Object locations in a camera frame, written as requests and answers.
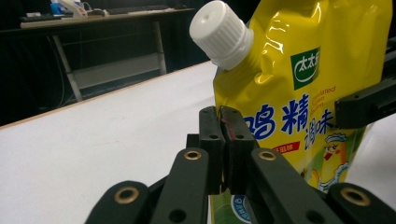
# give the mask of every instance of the cable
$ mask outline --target cable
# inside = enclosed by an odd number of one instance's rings
[[[63,76],[63,73],[62,73],[61,65],[60,65],[60,63],[59,63],[58,54],[57,54],[57,52],[54,50],[54,46],[53,46],[53,44],[52,44],[52,42],[51,42],[51,40],[50,40],[50,38],[49,38],[48,36],[47,36],[47,39],[48,39],[48,41],[49,41],[50,47],[51,47],[51,49],[52,49],[52,52],[53,52],[53,54],[55,55],[55,60],[56,60],[56,63],[57,63],[57,65],[58,65],[58,71],[59,71],[59,74],[60,74],[60,77],[61,77],[61,82],[62,82],[62,97],[61,97],[61,101],[60,101],[59,104],[54,108],[54,109],[57,109],[57,108],[60,108],[60,107],[62,106],[62,103],[63,103],[63,101],[64,101],[64,76]]]

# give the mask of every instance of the white table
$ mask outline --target white table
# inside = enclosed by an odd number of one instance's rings
[[[215,71],[202,63],[0,128],[0,223],[83,223],[111,186],[166,176],[214,104]],[[394,209],[395,124],[372,126],[348,177]]]

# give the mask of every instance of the product label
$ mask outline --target product label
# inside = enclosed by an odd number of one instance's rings
[[[231,197],[231,206],[233,208],[233,213],[236,217],[245,222],[250,223],[250,217],[248,211],[245,207],[245,196],[244,195],[233,195]]]
[[[290,57],[295,91],[318,76],[319,54],[320,48],[317,48]]]

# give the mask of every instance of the black desk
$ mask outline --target black desk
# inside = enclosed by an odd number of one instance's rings
[[[158,65],[161,75],[166,74],[166,65],[163,52],[163,42],[159,21],[170,21],[180,18],[187,18],[194,13],[194,9],[165,10],[156,13],[134,13],[124,15],[111,15],[105,17],[94,16],[84,21],[42,21],[30,22],[21,25],[23,29],[7,30],[0,32],[0,40],[30,38],[38,36],[51,36],[56,44],[59,55],[61,56],[64,71],[67,74],[73,93],[78,101],[82,101],[80,87],[78,86],[69,61],[64,54],[64,48],[59,35],[67,35],[73,32],[98,30],[106,27],[128,26],[141,22],[152,22],[154,34],[156,36],[156,47]]]

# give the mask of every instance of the dark background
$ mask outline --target dark background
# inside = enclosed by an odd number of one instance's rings
[[[148,5],[186,5],[199,9],[208,0],[87,0],[92,8],[135,7]],[[229,0],[235,13],[247,22],[260,0]],[[0,31],[20,29],[19,17],[26,12],[50,14],[50,0],[0,0]],[[161,30],[167,72],[207,61],[205,54],[189,36],[193,13],[188,18],[162,21]],[[147,30],[150,24],[136,24],[129,29],[107,27],[100,31],[82,31],[61,35],[63,43],[86,41],[111,35]],[[393,17],[389,36],[396,36]],[[153,35],[129,35],[117,41],[92,41],[64,47],[72,69],[111,63],[155,51]],[[29,118],[65,104],[72,96],[67,77],[59,68],[47,37],[0,41],[0,125]]]

